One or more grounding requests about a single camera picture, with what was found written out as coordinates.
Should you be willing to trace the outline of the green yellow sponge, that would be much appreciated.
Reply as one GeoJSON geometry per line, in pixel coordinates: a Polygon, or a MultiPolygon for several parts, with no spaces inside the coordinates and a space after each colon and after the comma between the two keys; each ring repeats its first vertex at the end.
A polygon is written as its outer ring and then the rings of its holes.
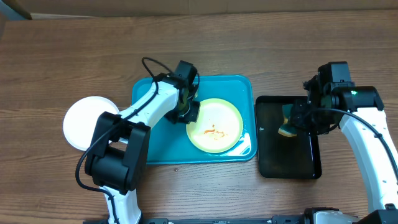
{"type": "Polygon", "coordinates": [[[291,138],[297,135],[297,130],[289,123],[289,118],[291,114],[291,110],[293,108],[293,104],[283,105],[282,106],[282,114],[284,117],[284,122],[278,129],[278,133],[282,136],[291,138]]]}

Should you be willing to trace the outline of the green rimmed plate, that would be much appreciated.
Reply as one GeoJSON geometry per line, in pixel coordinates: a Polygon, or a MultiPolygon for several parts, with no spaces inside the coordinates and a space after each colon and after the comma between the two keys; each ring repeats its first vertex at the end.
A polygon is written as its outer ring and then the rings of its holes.
{"type": "Polygon", "coordinates": [[[232,103],[219,98],[200,102],[196,122],[186,125],[191,143],[208,153],[221,153],[231,149],[243,133],[243,118],[232,103]]]}

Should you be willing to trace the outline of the white plate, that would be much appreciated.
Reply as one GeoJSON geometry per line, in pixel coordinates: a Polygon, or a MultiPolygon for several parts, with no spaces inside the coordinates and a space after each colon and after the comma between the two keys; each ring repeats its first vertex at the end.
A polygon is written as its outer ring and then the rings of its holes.
{"type": "Polygon", "coordinates": [[[109,112],[118,114],[118,107],[102,96],[89,96],[74,103],[63,120],[63,134],[74,148],[86,151],[91,144],[99,116],[109,112]]]}

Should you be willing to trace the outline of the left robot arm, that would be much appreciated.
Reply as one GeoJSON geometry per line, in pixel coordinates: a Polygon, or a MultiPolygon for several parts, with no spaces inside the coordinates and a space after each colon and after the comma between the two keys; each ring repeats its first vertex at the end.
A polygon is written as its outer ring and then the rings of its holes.
{"type": "Polygon", "coordinates": [[[199,85],[165,78],[119,114],[102,113],[90,146],[75,171],[78,185],[104,194],[108,223],[139,223],[136,188],[147,162],[152,128],[167,117],[173,124],[195,122],[199,85]]]}

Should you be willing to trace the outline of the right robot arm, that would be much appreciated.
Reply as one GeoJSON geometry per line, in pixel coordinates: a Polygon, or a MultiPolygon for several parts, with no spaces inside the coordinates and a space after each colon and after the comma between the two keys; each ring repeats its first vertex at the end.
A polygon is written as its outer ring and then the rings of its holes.
{"type": "Polygon", "coordinates": [[[384,105],[373,86],[337,87],[308,93],[282,108],[283,127],[310,135],[340,128],[363,176],[369,215],[359,223],[397,223],[397,149],[384,105]]]}

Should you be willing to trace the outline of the black rectangular tray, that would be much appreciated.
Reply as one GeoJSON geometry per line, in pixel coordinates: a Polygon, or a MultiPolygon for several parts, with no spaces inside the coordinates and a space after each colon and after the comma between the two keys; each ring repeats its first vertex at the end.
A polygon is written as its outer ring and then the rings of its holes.
{"type": "Polygon", "coordinates": [[[256,99],[257,156],[265,178],[318,179],[322,175],[318,138],[299,131],[294,137],[278,133],[284,122],[282,106],[306,96],[260,96],[256,99]]]}

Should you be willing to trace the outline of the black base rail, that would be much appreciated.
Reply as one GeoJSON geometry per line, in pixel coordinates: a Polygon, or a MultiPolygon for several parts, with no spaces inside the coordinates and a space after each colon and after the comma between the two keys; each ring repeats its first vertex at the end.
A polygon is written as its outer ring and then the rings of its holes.
{"type": "Polygon", "coordinates": [[[272,218],[209,218],[179,219],[141,218],[138,224],[311,224],[313,221],[304,214],[274,215],[272,218]]]}

